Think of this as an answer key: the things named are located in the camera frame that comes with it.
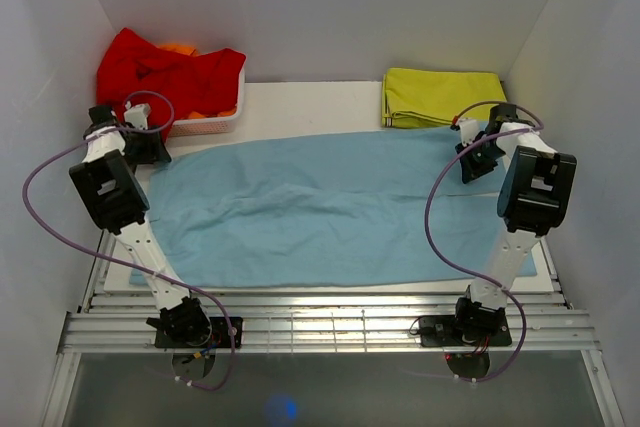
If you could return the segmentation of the light blue trousers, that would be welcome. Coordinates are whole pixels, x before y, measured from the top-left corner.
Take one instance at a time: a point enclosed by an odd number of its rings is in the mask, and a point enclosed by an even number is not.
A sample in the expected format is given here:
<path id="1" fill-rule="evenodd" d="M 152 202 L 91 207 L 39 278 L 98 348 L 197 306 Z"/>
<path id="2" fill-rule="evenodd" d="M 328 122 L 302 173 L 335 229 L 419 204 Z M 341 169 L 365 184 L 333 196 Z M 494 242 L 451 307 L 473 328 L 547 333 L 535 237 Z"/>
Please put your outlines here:
<path id="1" fill-rule="evenodd" d="M 263 140 L 175 158 L 149 181 L 153 233 L 199 287 L 365 287 L 487 267 L 498 166 L 463 184 L 445 129 Z"/>

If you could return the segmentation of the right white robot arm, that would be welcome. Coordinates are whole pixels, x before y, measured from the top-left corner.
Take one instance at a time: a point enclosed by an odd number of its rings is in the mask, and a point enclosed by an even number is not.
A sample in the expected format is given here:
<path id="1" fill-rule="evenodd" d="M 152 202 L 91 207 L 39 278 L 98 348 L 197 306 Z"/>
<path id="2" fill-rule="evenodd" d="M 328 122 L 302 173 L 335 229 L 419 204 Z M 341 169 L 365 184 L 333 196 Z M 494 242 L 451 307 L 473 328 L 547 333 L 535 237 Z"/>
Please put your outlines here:
<path id="1" fill-rule="evenodd" d="M 451 320 L 454 337 L 464 344 L 488 345 L 493 337 L 507 334 L 507 292 L 531 250 L 561 225 L 568 209 L 577 160 L 545 143 L 540 124 L 520 118 L 521 111 L 515 104 L 498 102 L 485 128 L 462 114 L 452 121 L 460 133 L 456 153 L 461 156 L 463 183 L 491 173 L 501 159 L 508 160 L 497 200 L 503 230 L 487 272 L 471 282 Z"/>

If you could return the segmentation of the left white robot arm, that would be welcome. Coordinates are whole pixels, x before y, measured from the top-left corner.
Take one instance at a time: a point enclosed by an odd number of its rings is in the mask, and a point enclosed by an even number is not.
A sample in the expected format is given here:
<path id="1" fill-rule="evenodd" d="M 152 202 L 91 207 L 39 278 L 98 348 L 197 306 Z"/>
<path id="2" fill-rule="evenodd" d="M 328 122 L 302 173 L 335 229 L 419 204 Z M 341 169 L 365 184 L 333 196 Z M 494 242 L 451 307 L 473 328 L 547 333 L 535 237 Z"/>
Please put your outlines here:
<path id="1" fill-rule="evenodd" d="M 87 153 L 69 175 L 94 224 L 114 235 L 131 262 L 143 268 L 159 311 L 148 325 L 173 342 L 200 347 L 211 339 L 212 323 L 200 301 L 176 283 L 178 275 L 155 239 L 149 201 L 135 176 L 140 165 L 171 161 L 162 135 L 147 130 L 149 110 L 146 104 L 134 108 L 140 121 L 135 125 L 120 121 L 107 105 L 90 108 Z"/>

